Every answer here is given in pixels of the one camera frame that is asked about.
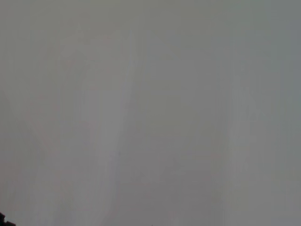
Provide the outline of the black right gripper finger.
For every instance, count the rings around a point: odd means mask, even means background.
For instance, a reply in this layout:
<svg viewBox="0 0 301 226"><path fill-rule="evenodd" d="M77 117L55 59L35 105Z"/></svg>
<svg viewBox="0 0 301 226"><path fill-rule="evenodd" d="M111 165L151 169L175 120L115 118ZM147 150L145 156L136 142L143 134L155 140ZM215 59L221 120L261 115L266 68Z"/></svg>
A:
<svg viewBox="0 0 301 226"><path fill-rule="evenodd" d="M6 216L0 212L0 226L16 226L16 225L10 221L7 221Z"/></svg>

